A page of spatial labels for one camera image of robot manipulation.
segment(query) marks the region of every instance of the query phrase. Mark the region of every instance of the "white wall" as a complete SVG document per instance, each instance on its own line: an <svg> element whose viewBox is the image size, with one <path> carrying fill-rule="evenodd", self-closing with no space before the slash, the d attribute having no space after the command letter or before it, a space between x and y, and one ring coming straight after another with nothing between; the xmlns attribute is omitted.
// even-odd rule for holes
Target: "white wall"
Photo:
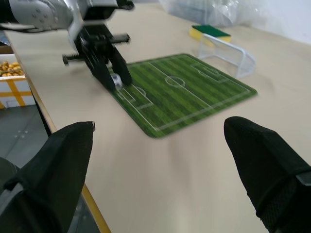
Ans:
<svg viewBox="0 0 311 233"><path fill-rule="evenodd" d="M267 20L256 28L311 44L311 0L263 0Z"/></svg>

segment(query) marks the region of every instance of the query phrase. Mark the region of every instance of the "white ball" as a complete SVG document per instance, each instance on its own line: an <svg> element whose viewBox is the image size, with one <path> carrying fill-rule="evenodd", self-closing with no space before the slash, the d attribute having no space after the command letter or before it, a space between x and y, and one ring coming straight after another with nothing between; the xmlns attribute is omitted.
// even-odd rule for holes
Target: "white ball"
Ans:
<svg viewBox="0 0 311 233"><path fill-rule="evenodd" d="M122 80L121 80L119 74L113 73L113 74L111 74L111 78L112 78L112 80L116 86L116 89L120 90L123 86L123 83L122 83Z"/></svg>

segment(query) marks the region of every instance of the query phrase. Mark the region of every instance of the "center circle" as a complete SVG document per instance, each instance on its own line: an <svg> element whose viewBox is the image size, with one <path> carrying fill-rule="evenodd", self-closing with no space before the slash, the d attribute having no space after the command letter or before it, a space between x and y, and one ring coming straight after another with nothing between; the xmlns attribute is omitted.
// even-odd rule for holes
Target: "center circle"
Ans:
<svg viewBox="0 0 311 233"><path fill-rule="evenodd" d="M168 85L174 86L174 87L183 87L186 85L185 81L183 81L181 78L178 78L176 76L167 76L165 78L165 81Z"/></svg>

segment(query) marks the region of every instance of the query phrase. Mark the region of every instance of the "bin of yellow balls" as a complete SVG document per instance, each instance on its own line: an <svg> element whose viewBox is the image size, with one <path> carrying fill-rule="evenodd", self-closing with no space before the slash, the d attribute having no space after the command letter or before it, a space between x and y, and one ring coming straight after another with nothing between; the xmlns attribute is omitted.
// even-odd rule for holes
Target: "bin of yellow balls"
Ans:
<svg viewBox="0 0 311 233"><path fill-rule="evenodd" d="M0 77L22 76L24 75L18 62L3 62L0 64Z"/></svg>

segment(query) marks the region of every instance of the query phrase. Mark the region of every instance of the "black fabric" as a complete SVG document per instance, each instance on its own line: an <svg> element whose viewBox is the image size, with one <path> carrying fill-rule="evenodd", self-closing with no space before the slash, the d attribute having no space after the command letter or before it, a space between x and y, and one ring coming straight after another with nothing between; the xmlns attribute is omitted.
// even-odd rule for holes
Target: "black fabric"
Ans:
<svg viewBox="0 0 311 233"><path fill-rule="evenodd" d="M306 192L296 175L311 167L276 132L248 119L228 118L224 131L256 214L274 232L291 220L290 211L300 211L295 206Z"/></svg>
<svg viewBox="0 0 311 233"><path fill-rule="evenodd" d="M21 183L23 201L45 232L67 232L81 194L92 149L93 124L79 122L53 133L4 188Z"/></svg>
<svg viewBox="0 0 311 233"><path fill-rule="evenodd" d="M19 168L17 166L6 159L0 158L0 194L3 192L3 184L18 171Z"/></svg>

